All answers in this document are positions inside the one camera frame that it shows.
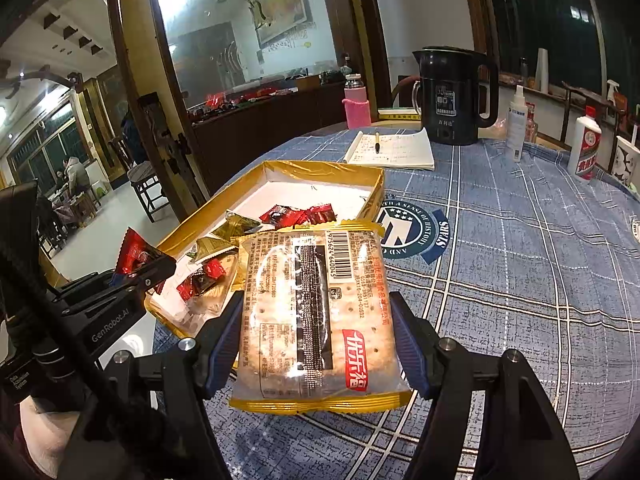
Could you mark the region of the white gloved left hand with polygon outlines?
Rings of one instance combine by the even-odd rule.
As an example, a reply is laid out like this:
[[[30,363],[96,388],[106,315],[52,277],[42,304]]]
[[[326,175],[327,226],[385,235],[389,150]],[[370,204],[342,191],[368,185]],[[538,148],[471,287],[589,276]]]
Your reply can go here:
[[[20,403],[20,415],[28,456],[47,478],[58,478],[58,468],[80,413],[47,412],[28,396]]]

